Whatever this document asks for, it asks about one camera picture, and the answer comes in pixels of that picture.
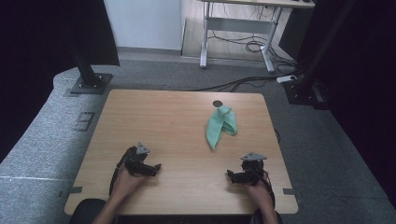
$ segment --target person's leg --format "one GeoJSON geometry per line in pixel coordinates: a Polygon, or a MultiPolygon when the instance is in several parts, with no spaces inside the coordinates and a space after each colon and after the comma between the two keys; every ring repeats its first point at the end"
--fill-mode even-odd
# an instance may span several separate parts
{"type": "Polygon", "coordinates": [[[93,223],[105,203],[106,201],[100,199],[85,199],[78,204],[69,224],[93,223]]]}
{"type": "MultiPolygon", "coordinates": [[[[280,217],[280,214],[276,212],[277,216],[277,223],[278,224],[283,224],[282,218],[280,217]]],[[[253,216],[251,217],[250,224],[262,224],[262,212],[260,209],[257,209],[253,216]]]]}

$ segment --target forearm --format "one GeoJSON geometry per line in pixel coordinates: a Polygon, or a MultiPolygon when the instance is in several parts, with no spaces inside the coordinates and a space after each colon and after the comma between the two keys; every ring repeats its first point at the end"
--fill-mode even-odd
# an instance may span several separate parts
{"type": "Polygon", "coordinates": [[[263,224],[277,224],[277,216],[274,207],[270,203],[260,204],[263,224]]]}
{"type": "Polygon", "coordinates": [[[94,224],[109,224],[113,221],[114,216],[117,214],[117,211],[123,201],[122,197],[117,195],[111,195],[105,204],[105,207],[96,217],[94,224]]]}

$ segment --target human hand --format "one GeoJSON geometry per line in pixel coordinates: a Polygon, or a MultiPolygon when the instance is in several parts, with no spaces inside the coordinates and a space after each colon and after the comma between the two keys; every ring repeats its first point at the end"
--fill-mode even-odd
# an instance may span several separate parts
{"type": "Polygon", "coordinates": [[[147,178],[145,175],[130,175],[128,169],[122,164],[117,174],[111,196],[124,199],[135,192],[137,187],[147,178]]]}
{"type": "MultiPolygon", "coordinates": [[[[263,179],[268,182],[268,173],[264,171],[263,179]]],[[[262,211],[264,223],[277,223],[276,211],[267,187],[259,181],[256,185],[245,184],[245,189],[252,201],[257,204],[262,211]]]]}
{"type": "MultiPolygon", "coordinates": [[[[266,181],[268,180],[267,172],[264,172],[263,179],[266,181]]],[[[268,203],[272,204],[270,193],[268,192],[267,187],[265,187],[265,185],[261,181],[259,181],[254,186],[252,186],[251,184],[245,184],[244,186],[250,198],[260,208],[262,208],[262,206],[265,206],[268,203]]]]}

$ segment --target metal stand base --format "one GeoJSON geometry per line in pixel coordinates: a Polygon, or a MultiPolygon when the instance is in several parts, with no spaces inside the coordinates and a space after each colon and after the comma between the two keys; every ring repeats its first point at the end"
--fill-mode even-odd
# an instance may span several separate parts
{"type": "Polygon", "coordinates": [[[73,86],[70,93],[83,93],[83,94],[97,94],[102,95],[105,92],[107,84],[110,82],[113,75],[95,73],[95,83],[93,85],[85,84],[82,78],[79,77],[76,84],[73,86]]]}
{"type": "Polygon", "coordinates": [[[268,51],[265,53],[265,45],[261,46],[260,49],[262,50],[262,57],[264,58],[265,65],[267,66],[268,73],[274,73],[275,69],[271,62],[271,56],[268,55],[268,51]]]}
{"type": "Polygon", "coordinates": [[[295,82],[284,83],[283,88],[291,105],[312,105],[315,109],[329,109],[324,96],[324,87],[319,83],[314,83],[309,93],[302,93],[299,83],[295,82]]]}
{"type": "Polygon", "coordinates": [[[202,43],[201,46],[201,61],[199,66],[201,68],[206,68],[206,58],[207,58],[207,42],[206,43],[202,43]]]}

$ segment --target cable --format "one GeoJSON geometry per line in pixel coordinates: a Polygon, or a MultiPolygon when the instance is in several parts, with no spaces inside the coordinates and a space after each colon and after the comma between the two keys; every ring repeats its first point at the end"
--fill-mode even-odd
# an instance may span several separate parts
{"type": "Polygon", "coordinates": [[[279,144],[280,143],[280,134],[277,131],[277,129],[274,129],[274,131],[275,131],[275,134],[276,134],[277,143],[279,144]]]}
{"type": "MultiPolygon", "coordinates": [[[[214,5],[215,4],[213,3],[212,4],[212,8],[211,8],[212,9],[211,16],[213,15],[213,6],[214,5]]],[[[225,4],[223,4],[223,10],[224,10],[224,13],[226,14],[226,16],[229,18],[228,14],[226,12],[226,9],[225,9],[225,4]]],[[[273,11],[270,14],[263,15],[263,10],[264,10],[264,7],[262,7],[262,10],[260,10],[260,7],[255,7],[253,13],[249,16],[249,18],[251,18],[251,16],[257,11],[257,20],[258,21],[260,21],[262,19],[262,16],[264,16],[265,20],[267,20],[267,18],[269,16],[272,16],[271,20],[274,19],[275,11],[276,11],[275,7],[274,7],[273,11]]],[[[259,39],[264,40],[264,41],[267,40],[266,38],[261,37],[261,36],[257,36],[255,34],[252,34],[252,36],[249,36],[249,37],[239,38],[239,39],[227,39],[227,38],[223,38],[223,37],[217,36],[213,30],[212,30],[212,34],[213,34],[213,36],[209,36],[208,39],[209,38],[216,38],[218,40],[222,40],[222,41],[226,41],[226,42],[230,42],[230,43],[234,43],[234,44],[245,45],[245,49],[248,52],[253,52],[253,53],[261,52],[262,51],[262,46],[265,45],[265,43],[263,43],[263,42],[261,42],[259,40],[256,40],[256,38],[259,38],[259,39]],[[240,42],[240,41],[243,41],[243,40],[248,40],[250,38],[252,40],[248,41],[247,43],[246,42],[240,42]]],[[[286,75],[287,73],[283,72],[279,67],[281,67],[281,66],[295,67],[297,65],[297,62],[295,62],[294,60],[289,60],[289,59],[286,59],[284,57],[279,56],[279,54],[277,53],[277,50],[274,49],[272,46],[269,47],[268,52],[271,54],[273,60],[275,62],[279,63],[279,65],[276,67],[276,69],[280,73],[282,73],[284,75],[286,75]]],[[[301,74],[303,71],[296,70],[296,71],[293,71],[293,72],[295,74],[301,74]]]]}
{"type": "Polygon", "coordinates": [[[268,193],[271,194],[273,192],[270,176],[268,175],[268,173],[266,171],[263,170],[267,174],[268,182],[262,176],[260,176],[256,172],[254,172],[250,167],[247,167],[247,169],[260,179],[260,181],[265,185],[265,187],[267,187],[268,193]]]}
{"type": "MultiPolygon", "coordinates": [[[[235,86],[233,87],[232,90],[230,90],[230,92],[236,91],[236,89],[237,89],[240,85],[242,85],[242,84],[248,84],[248,85],[251,85],[251,86],[253,86],[253,87],[255,87],[255,88],[260,88],[260,87],[263,87],[263,86],[265,85],[265,81],[264,81],[264,83],[263,83],[262,85],[260,85],[260,86],[253,85],[253,84],[251,84],[251,83],[249,83],[249,82],[246,82],[246,81],[241,81],[241,82],[238,82],[237,84],[235,84],[235,86]]],[[[223,90],[229,88],[230,86],[231,86],[231,85],[226,86],[226,87],[223,87],[223,88],[219,89],[218,91],[223,91],[223,90]]]]}
{"type": "Polygon", "coordinates": [[[244,82],[244,83],[242,83],[242,84],[245,84],[245,85],[250,85],[250,86],[252,86],[252,87],[254,87],[254,88],[260,88],[260,87],[264,87],[265,86],[265,81],[260,85],[260,86],[256,86],[256,85],[254,85],[253,83],[250,83],[250,82],[244,82]]]}
{"type": "Polygon", "coordinates": [[[247,82],[247,81],[254,81],[254,80],[272,80],[272,79],[275,79],[275,77],[245,77],[245,78],[241,78],[236,81],[232,81],[232,82],[229,82],[229,83],[226,83],[223,85],[207,87],[207,88],[202,88],[202,89],[192,90],[192,91],[208,91],[208,90],[213,90],[213,89],[221,88],[221,87],[229,87],[230,85],[237,84],[239,82],[247,82]]]}

